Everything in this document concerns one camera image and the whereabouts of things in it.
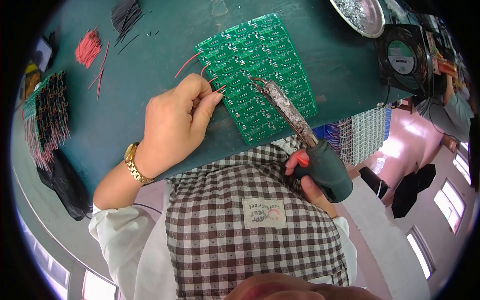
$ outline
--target work surface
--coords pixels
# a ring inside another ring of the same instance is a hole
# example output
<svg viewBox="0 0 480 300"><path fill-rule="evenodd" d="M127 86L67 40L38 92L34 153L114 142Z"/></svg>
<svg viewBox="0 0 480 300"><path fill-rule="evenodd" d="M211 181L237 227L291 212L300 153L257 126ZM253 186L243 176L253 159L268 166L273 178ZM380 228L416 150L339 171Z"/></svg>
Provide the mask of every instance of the work surface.
<svg viewBox="0 0 480 300"><path fill-rule="evenodd" d="M390 12L380 2L388 20ZM51 70L67 72L72 138L62 150L91 195L103 177L122 161L128 145L142 140L145 107L150 98L175 87L189 73L200 73L201 64L193 60L174 79L194 54L193 47L225 29L268 13L278 13L284 22L312 86L318 114L307 120L310 126L361 113L386 100L388 89L380 84L373 40L350 28L328 1L145 0L140 2L145 16L123 44L114 48L118 33L113 31L110 11L117 3L68 1L45 31L48 36L58 30L60 46ZM96 26L103 50L87 70L75 62L74 52L80 38ZM117 55L136 35L140 36ZM88 87L99 74L107 41L110 48L97 101L97 85ZM389 101L408 96L392 88ZM292 134L288 129L249 146L221 103L202 145L159 179Z"/></svg>

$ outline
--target round metal dish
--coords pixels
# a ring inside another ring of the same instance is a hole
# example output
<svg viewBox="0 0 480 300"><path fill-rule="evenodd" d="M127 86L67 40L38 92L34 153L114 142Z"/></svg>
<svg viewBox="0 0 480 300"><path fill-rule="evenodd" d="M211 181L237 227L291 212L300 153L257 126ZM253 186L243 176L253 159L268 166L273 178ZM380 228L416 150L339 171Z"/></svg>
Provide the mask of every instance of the round metal dish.
<svg viewBox="0 0 480 300"><path fill-rule="evenodd" d="M335 10L355 31L364 37L378 38L384 32L385 16L378 0L358 0L358 9L365 15L358 24L354 24L353 19L345 16L341 9L341 4L345 2L355 2L355 0L330 0Z"/></svg>

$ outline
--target checkered apron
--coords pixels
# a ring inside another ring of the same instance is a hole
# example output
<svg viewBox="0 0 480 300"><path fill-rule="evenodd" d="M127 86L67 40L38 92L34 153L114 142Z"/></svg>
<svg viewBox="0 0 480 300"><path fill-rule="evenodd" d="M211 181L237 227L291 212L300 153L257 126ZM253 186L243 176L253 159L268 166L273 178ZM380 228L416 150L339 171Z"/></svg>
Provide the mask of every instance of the checkered apron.
<svg viewBox="0 0 480 300"><path fill-rule="evenodd" d="M295 137L285 141L301 146ZM168 180L166 230L179 299L222 299L243 280L270 272L349 285L335 224L284 175L287 159L269 144ZM251 198L283 200L287 228L245 229L242 199Z"/></svg>

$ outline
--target cooling fan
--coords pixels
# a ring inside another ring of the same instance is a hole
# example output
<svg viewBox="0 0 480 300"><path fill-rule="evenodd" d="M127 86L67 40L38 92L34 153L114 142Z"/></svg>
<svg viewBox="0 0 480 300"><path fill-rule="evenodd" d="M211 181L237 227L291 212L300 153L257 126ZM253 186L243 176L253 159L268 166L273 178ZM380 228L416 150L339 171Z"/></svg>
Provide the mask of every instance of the cooling fan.
<svg viewBox="0 0 480 300"><path fill-rule="evenodd" d="M386 24L375 39L380 81L425 100L433 95L433 64L421 27Z"/></svg>

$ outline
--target watch band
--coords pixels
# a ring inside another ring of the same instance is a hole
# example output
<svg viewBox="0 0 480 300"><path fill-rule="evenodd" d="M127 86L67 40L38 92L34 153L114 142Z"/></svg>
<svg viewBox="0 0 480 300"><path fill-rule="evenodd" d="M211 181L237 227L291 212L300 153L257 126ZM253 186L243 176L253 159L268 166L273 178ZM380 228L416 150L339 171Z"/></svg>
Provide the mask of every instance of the watch band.
<svg viewBox="0 0 480 300"><path fill-rule="evenodd" d="M153 179L147 178L138 171L137 166L135 165L135 160L134 160L135 150L136 150L136 147L138 146L138 143L135 143L133 145L135 146L133 153L125 159L125 164L127 165L127 168L130 171L130 174L133 176L133 178L135 178L140 183L149 184L154 182L155 178Z"/></svg>

